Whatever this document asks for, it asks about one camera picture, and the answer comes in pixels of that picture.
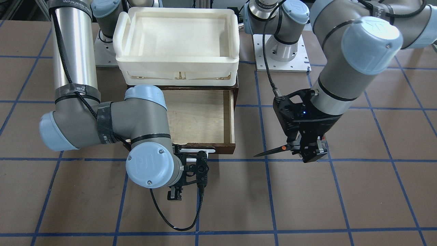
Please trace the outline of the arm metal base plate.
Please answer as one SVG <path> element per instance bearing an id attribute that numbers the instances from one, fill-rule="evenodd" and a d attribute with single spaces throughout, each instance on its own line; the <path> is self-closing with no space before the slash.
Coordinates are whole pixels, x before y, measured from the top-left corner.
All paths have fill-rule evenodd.
<path id="1" fill-rule="evenodd" d="M 94 42 L 96 67 L 118 67 L 115 55 L 113 40 L 103 35 L 99 30 Z"/>
<path id="2" fill-rule="evenodd" d="M 266 55 L 270 72 L 310 72 L 311 66 L 302 36 L 297 43 L 287 45 L 278 42 L 272 35 L 265 35 Z M 266 72 L 262 47 L 263 36 L 253 35 L 256 70 Z"/>

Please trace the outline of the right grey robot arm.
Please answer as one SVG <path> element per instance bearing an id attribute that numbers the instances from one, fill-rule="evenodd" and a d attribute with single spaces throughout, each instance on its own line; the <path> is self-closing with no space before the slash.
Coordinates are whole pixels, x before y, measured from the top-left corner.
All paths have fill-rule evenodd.
<path id="1" fill-rule="evenodd" d="M 53 24 L 56 110 L 42 116 L 40 135 L 54 151 L 123 142 L 129 149 L 126 171 L 145 188 L 168 186 L 169 200 L 180 200 L 182 186 L 207 184 L 206 153 L 180 153 L 172 144 L 163 92 L 137 85 L 121 102 L 101 102 L 91 31 L 91 0 L 50 0 Z"/>

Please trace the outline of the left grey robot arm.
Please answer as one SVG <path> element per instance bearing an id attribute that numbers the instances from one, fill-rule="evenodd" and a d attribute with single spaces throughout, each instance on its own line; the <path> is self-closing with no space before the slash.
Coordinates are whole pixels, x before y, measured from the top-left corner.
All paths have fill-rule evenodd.
<path id="1" fill-rule="evenodd" d="M 323 157 L 325 133 L 395 54 L 436 41 L 436 6 L 424 0 L 317 0 L 309 17 L 327 64 L 311 89 L 274 89 L 287 143 L 260 156 L 291 151 L 304 163 Z"/>

